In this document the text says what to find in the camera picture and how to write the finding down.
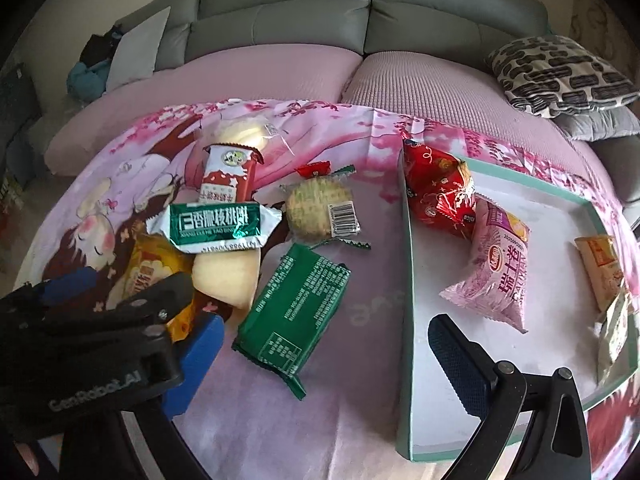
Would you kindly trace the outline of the person's left hand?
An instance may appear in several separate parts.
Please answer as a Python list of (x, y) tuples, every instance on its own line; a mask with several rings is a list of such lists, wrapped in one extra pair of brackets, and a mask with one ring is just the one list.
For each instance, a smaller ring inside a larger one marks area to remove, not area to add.
[(29, 470), (35, 477), (37, 477), (39, 474), (39, 464), (35, 453), (32, 452), (32, 449), (26, 443), (17, 443), (15, 446), (17, 451), (20, 452), (22, 459), (28, 466)]

